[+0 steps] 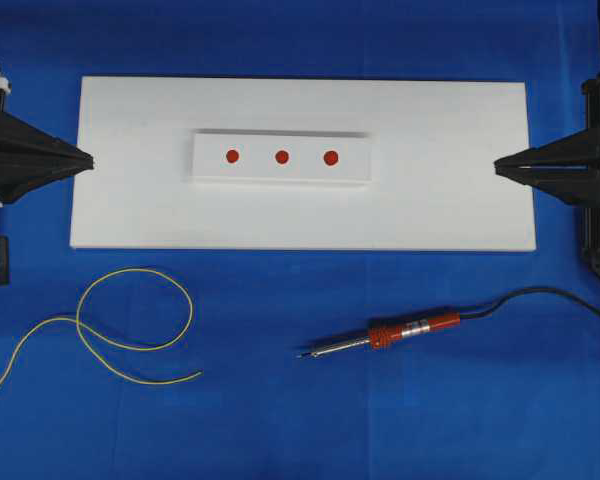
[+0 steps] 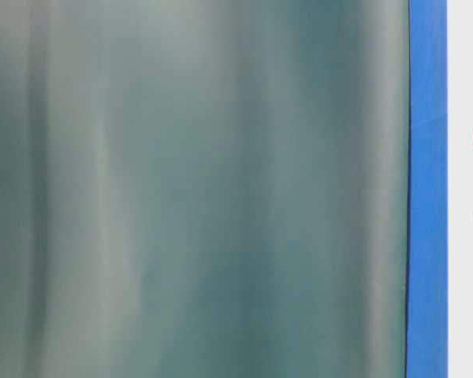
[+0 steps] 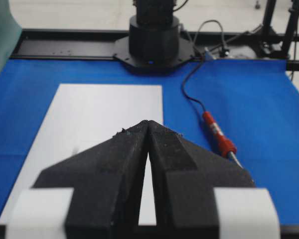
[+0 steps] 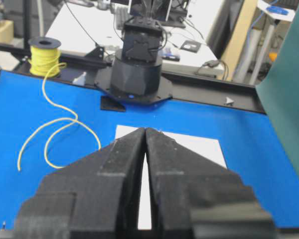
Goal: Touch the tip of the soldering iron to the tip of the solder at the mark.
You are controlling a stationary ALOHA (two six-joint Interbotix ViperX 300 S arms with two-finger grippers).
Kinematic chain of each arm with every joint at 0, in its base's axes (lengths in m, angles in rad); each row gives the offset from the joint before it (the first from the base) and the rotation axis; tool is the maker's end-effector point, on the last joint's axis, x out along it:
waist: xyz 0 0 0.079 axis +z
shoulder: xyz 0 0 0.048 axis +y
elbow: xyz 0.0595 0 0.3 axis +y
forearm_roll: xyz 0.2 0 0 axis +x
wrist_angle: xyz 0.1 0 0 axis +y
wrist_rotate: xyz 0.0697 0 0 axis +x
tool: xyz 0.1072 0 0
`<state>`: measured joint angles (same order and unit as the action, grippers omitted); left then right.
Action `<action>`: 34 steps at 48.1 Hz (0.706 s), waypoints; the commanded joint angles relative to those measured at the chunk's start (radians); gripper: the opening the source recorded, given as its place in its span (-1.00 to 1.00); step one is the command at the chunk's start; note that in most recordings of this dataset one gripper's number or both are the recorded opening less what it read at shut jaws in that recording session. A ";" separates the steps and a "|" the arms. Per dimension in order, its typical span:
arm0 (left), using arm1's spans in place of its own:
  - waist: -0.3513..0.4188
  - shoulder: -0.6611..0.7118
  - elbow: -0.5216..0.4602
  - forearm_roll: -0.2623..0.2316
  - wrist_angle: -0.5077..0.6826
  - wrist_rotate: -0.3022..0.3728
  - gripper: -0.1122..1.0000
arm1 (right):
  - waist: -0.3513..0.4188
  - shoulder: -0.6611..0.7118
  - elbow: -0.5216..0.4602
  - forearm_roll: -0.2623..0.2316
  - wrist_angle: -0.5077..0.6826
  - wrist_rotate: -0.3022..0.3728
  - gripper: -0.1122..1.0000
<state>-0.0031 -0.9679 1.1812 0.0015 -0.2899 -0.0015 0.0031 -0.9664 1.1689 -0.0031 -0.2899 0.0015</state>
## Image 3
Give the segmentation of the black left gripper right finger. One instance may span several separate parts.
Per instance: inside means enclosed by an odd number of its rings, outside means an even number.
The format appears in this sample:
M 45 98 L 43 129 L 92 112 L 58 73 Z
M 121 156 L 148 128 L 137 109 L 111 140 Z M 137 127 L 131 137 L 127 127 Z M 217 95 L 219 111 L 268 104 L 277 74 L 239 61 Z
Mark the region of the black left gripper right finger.
M 172 239 L 279 239 L 268 190 L 249 172 L 150 121 L 157 225 Z

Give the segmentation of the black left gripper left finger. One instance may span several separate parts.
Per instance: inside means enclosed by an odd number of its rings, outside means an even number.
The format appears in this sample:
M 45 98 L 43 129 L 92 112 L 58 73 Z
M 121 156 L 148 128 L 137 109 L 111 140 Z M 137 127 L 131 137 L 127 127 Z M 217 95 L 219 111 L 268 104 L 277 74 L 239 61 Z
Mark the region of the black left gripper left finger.
M 43 169 L 21 193 L 7 239 L 113 239 L 138 224 L 148 121 Z

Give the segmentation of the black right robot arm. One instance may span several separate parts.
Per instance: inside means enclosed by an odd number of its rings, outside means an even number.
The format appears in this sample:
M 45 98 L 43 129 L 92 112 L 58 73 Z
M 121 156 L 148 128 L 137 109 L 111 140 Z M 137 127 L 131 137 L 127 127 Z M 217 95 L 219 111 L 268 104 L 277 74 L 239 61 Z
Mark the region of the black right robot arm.
M 136 0 L 129 53 L 147 66 L 170 66 L 182 51 L 172 0 Z M 157 225 L 173 239 L 278 239 L 280 223 L 268 190 L 257 188 L 210 113 L 203 119 L 221 155 L 149 124 Z

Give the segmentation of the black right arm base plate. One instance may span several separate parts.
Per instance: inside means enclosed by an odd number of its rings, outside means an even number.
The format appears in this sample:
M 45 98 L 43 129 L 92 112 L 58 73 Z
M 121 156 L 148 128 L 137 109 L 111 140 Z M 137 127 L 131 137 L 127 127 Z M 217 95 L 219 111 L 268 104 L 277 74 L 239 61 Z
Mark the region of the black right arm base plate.
M 121 62 L 122 66 L 134 74 L 170 73 L 193 61 L 195 51 L 192 44 L 183 38 L 179 40 L 179 50 L 171 59 L 143 59 L 130 53 L 129 38 L 124 37 L 114 44 L 113 58 Z

